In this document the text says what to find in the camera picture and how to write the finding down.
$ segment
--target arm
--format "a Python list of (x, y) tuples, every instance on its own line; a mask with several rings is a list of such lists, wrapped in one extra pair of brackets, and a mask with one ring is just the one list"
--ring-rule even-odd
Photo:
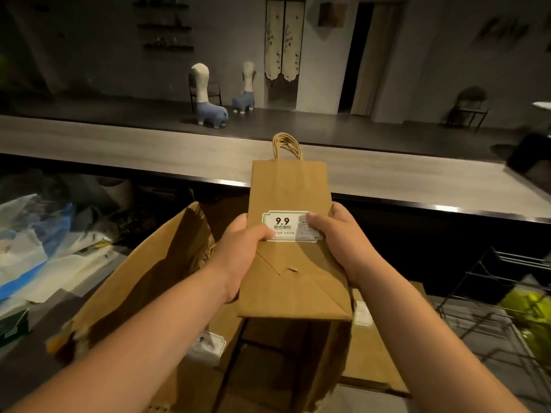
[(11, 413), (141, 412), (220, 307), (231, 301), (266, 225), (245, 229), (246, 215), (228, 227), (197, 273), (129, 319), (80, 361), (38, 388)]
[(371, 245), (353, 216), (309, 214), (362, 297), (416, 403), (426, 412), (527, 412), (423, 296)]

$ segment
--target paper bag handle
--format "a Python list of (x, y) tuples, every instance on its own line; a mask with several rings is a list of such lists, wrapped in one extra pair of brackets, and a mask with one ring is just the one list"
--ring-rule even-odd
[(274, 148), (274, 159), (279, 159), (279, 148), (287, 149), (297, 159), (302, 160), (302, 150), (298, 141), (288, 133), (278, 133), (272, 139), (272, 146)]

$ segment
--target person's left hand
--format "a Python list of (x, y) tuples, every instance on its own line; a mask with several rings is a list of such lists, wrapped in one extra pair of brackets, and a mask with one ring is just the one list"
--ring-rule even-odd
[(237, 295), (241, 280), (255, 258), (258, 242), (271, 239), (274, 235), (275, 232), (264, 223), (247, 229), (246, 213), (239, 215), (228, 226), (205, 266), (212, 268), (216, 275), (223, 276), (228, 294), (226, 301), (233, 300)]

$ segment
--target wall shelf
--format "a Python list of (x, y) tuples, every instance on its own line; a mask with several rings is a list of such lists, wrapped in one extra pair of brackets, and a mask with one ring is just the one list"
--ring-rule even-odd
[(187, 4), (170, 4), (170, 3), (154, 3), (154, 4), (143, 4), (139, 1), (136, 1), (135, 3), (132, 3), (134, 7), (137, 7), (139, 9), (179, 9), (179, 10), (187, 10), (189, 9), (189, 5)]
[(144, 43), (145, 50), (158, 50), (165, 52), (193, 52), (193, 46), (188, 45), (159, 45), (153, 43)]
[(175, 26), (175, 25), (155, 25), (154, 23), (143, 23), (138, 25), (142, 30), (167, 30), (169, 32), (191, 32), (191, 26)]

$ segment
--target alpaca statue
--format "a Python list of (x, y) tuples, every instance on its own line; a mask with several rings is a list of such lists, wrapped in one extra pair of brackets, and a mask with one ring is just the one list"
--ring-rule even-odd
[(228, 121), (228, 111), (222, 106), (208, 102), (208, 68), (203, 64), (195, 64), (191, 69), (197, 87), (197, 124), (202, 126), (207, 120), (212, 122), (215, 129), (220, 129), (220, 126), (225, 126)]
[(231, 100), (231, 106), (234, 108), (234, 113), (244, 114), (246, 108), (253, 110), (255, 107), (255, 93), (252, 91), (252, 80), (255, 76), (255, 65), (252, 62), (243, 64), (243, 81), (245, 88), (241, 91), (241, 97), (234, 97)]

